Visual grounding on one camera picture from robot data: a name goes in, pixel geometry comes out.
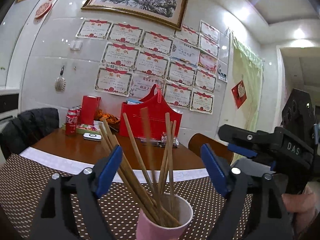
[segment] keychain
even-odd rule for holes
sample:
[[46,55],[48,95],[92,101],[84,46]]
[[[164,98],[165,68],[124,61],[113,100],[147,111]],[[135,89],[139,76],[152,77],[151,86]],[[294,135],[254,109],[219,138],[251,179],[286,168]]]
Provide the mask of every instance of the keychain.
[[56,79],[56,82],[54,84],[54,87],[57,92],[63,92],[66,87],[66,80],[62,77],[64,72],[64,66],[61,68],[60,77]]

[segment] plum blossom painting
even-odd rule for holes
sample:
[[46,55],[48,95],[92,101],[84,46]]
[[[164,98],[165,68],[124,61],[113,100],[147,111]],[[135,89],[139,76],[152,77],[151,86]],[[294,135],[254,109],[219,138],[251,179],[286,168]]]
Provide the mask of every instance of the plum blossom painting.
[[127,13],[181,30],[188,0],[87,0],[82,9]]

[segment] black jacket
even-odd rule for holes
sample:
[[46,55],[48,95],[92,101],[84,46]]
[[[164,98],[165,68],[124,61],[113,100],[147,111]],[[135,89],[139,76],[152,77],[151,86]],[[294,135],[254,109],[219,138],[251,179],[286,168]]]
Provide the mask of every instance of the black jacket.
[[10,120],[0,133],[0,147],[4,158],[20,154],[29,146],[59,128],[59,114],[55,108],[25,111]]

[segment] hand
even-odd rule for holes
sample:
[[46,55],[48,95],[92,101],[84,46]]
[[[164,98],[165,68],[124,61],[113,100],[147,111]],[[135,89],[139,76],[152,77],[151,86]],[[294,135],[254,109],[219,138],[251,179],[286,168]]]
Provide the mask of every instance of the hand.
[[303,194],[283,194],[282,200],[288,212],[297,213],[294,229],[297,234],[301,233],[310,225],[316,215],[316,194],[309,186],[306,186]]

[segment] wooden table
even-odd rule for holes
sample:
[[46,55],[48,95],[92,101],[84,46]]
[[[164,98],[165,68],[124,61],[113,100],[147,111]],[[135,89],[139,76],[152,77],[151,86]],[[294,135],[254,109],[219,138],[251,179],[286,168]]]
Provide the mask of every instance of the wooden table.
[[[131,167],[134,170],[140,170],[141,168],[134,154],[129,137],[123,137],[117,133],[115,133],[115,135]],[[150,169],[146,152],[147,147],[138,139],[136,139],[136,142],[146,168]],[[95,164],[100,158],[106,156],[100,142],[85,140],[82,134],[66,136],[65,131],[62,129],[55,130],[32,147],[56,156],[90,164]],[[160,170],[164,148],[153,147],[153,152],[155,168]],[[182,144],[179,145],[179,148],[172,149],[172,158],[174,170],[204,168],[201,158]]]

